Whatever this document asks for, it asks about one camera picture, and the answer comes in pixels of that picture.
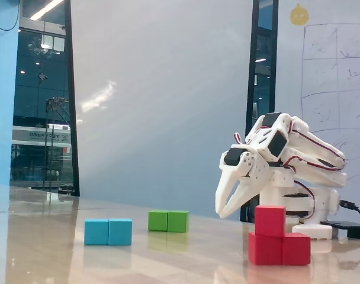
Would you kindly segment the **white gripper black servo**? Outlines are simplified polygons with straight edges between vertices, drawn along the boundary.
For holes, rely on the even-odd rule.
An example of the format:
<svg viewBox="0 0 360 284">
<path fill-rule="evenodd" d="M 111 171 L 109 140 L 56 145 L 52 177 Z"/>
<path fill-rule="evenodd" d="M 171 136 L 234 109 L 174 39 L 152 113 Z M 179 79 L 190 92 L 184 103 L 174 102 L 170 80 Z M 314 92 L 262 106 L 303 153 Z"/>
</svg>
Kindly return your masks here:
<svg viewBox="0 0 360 284">
<path fill-rule="evenodd" d="M 215 195 L 216 213 L 226 218 L 258 195 L 272 170 L 251 146 L 234 144 L 221 155 L 221 178 Z"/>
</svg>

